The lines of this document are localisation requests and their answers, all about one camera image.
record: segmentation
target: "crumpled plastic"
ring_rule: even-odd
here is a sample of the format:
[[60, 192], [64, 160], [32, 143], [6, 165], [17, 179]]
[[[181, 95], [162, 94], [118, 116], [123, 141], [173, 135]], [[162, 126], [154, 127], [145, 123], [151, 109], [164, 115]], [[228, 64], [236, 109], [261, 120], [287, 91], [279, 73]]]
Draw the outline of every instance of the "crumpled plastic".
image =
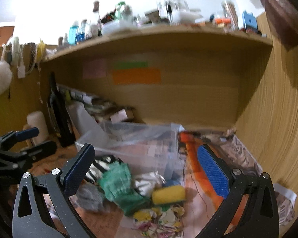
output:
[[134, 213], [134, 225], [142, 235], [150, 238], [182, 238], [183, 225], [180, 218], [184, 208], [179, 205], [153, 207]]
[[151, 172], [147, 174], [140, 174], [133, 176], [132, 185], [133, 188], [144, 197], [150, 198], [155, 189], [162, 188], [162, 184], [165, 183], [163, 176], [158, 172]]
[[142, 197], [131, 187], [131, 174], [127, 164], [114, 162], [109, 168], [110, 170], [103, 173], [102, 179], [99, 180], [106, 199], [115, 202], [125, 216], [131, 216], [150, 205], [149, 198]]

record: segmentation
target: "wooden shelf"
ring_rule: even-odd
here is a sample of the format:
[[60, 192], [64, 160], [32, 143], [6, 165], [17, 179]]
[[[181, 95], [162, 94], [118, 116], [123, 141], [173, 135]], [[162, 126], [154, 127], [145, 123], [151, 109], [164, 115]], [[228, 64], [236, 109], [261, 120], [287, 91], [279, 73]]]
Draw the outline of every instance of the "wooden shelf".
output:
[[241, 31], [225, 33], [212, 27], [156, 26], [91, 39], [74, 47], [48, 55], [45, 61], [99, 58], [108, 55], [155, 50], [236, 51], [272, 47], [272, 41]]

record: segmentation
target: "blue bottle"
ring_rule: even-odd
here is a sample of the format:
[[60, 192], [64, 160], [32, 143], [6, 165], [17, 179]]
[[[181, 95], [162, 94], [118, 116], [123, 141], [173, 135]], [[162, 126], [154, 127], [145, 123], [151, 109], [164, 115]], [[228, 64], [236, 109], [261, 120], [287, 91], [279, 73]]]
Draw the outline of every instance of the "blue bottle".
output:
[[68, 42], [71, 46], [76, 45], [76, 30], [78, 29], [78, 21], [74, 21], [73, 25], [70, 27]]

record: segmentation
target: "black clamp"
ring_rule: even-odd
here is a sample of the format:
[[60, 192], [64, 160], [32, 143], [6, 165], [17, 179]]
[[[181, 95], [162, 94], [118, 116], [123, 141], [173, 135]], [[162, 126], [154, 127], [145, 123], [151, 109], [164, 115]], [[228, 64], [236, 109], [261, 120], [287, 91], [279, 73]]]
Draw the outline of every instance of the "black clamp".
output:
[[[85, 144], [76, 157], [69, 160], [62, 169], [55, 168], [47, 175], [36, 177], [26, 172], [14, 204], [13, 237], [96, 238], [68, 200], [69, 196], [77, 192], [94, 156], [94, 147]], [[68, 235], [56, 230], [43, 194], [49, 194]]]
[[32, 167], [32, 163], [56, 152], [56, 143], [51, 140], [20, 153], [9, 151], [16, 143], [36, 137], [38, 134], [38, 128], [31, 128], [24, 131], [11, 131], [0, 137], [0, 186], [18, 184], [24, 172]]

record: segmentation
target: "metal screw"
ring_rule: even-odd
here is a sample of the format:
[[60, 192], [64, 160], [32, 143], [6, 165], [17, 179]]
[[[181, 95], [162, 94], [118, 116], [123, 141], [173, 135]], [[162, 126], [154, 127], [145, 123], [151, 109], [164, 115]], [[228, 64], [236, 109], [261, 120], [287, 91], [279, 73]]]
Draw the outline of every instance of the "metal screw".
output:
[[269, 174], [268, 173], [263, 173], [263, 177], [265, 178], [265, 179], [269, 179], [270, 178], [270, 176], [269, 176]]
[[241, 174], [241, 170], [235, 168], [233, 169], [233, 174], [235, 174], [236, 176], [239, 176]]
[[54, 168], [54, 169], [52, 170], [52, 174], [53, 174], [53, 175], [57, 175], [59, 172], [60, 172], [60, 170], [59, 170], [58, 168]]
[[23, 174], [23, 178], [28, 178], [30, 176], [30, 173], [29, 172], [26, 172]]

